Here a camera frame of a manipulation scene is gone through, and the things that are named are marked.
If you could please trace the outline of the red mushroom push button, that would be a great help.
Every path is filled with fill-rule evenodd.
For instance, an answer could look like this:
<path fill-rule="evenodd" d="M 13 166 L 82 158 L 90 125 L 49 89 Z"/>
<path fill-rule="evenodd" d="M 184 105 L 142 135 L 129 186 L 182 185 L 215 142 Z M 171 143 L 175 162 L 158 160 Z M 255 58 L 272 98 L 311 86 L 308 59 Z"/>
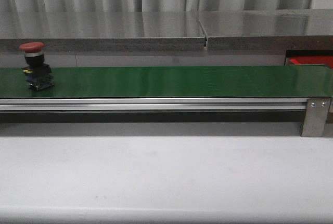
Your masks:
<path fill-rule="evenodd" d="M 22 68 L 26 76 L 26 81 L 31 90 L 40 91 L 54 86 L 54 77 L 52 70 L 45 63 L 44 53 L 45 46 L 42 42 L 28 42 L 21 44 L 19 49 L 24 51 L 27 66 Z"/>

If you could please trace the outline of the left steel counter top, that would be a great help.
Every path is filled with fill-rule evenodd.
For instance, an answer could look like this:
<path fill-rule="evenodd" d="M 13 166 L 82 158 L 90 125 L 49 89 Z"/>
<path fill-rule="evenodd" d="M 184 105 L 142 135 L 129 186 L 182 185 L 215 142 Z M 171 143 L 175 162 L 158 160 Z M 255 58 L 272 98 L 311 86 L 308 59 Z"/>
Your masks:
<path fill-rule="evenodd" d="M 43 42 L 44 51 L 202 51 L 191 12 L 4 12 L 1 51 Z"/>

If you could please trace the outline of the steel counter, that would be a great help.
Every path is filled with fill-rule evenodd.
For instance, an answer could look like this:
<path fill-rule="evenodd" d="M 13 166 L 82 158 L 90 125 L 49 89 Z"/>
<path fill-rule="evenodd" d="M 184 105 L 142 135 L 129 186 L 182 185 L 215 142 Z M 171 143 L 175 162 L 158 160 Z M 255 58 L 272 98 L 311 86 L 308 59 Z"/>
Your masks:
<path fill-rule="evenodd" d="M 209 51 L 331 50 L 332 9 L 202 11 Z"/>
<path fill-rule="evenodd" d="M 4 12 L 1 51 L 43 42 L 44 51 L 202 51 L 191 12 Z"/>

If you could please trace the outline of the green conveyor belt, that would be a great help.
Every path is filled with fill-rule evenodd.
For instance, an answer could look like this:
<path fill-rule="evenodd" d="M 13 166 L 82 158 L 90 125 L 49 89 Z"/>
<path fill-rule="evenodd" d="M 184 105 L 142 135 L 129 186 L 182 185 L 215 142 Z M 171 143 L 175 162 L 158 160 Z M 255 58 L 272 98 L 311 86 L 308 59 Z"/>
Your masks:
<path fill-rule="evenodd" d="M 331 97 L 322 65 L 54 68 L 53 87 L 28 89 L 20 68 L 1 69 L 1 98 Z"/>

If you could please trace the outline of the right steel counter top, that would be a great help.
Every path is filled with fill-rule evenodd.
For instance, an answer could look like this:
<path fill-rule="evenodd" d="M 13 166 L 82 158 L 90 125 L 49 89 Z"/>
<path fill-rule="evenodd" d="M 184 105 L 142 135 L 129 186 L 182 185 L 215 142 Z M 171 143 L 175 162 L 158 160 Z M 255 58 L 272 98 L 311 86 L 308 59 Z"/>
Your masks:
<path fill-rule="evenodd" d="M 209 51 L 331 50 L 332 9 L 202 11 Z"/>

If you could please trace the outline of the red plastic bin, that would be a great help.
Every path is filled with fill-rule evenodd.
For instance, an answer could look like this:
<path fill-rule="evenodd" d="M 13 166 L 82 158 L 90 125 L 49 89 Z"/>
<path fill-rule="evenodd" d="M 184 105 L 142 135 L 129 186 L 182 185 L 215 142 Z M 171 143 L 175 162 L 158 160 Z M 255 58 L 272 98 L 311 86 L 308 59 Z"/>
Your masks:
<path fill-rule="evenodd" d="M 291 64 L 295 65 L 311 65 L 311 64 L 322 64 L 332 69 L 333 59 L 332 56 L 300 56 L 289 58 Z"/>

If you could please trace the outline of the steel conveyor support bracket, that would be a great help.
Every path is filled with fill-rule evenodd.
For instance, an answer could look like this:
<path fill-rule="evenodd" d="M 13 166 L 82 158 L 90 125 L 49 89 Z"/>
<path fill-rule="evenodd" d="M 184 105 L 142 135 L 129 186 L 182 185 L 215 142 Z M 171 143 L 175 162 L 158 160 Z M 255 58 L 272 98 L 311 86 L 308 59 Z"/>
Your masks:
<path fill-rule="evenodd" d="M 306 104 L 302 137 L 321 137 L 330 108 L 330 98 L 311 98 Z"/>

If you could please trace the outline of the aluminium conveyor side rail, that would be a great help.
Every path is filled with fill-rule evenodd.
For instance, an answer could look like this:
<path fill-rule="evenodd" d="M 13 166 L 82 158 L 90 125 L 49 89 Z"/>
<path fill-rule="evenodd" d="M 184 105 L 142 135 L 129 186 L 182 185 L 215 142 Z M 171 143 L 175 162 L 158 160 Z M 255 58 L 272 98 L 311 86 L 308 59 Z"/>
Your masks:
<path fill-rule="evenodd" d="M 308 98 L 2 99 L 1 111 L 304 110 Z"/>

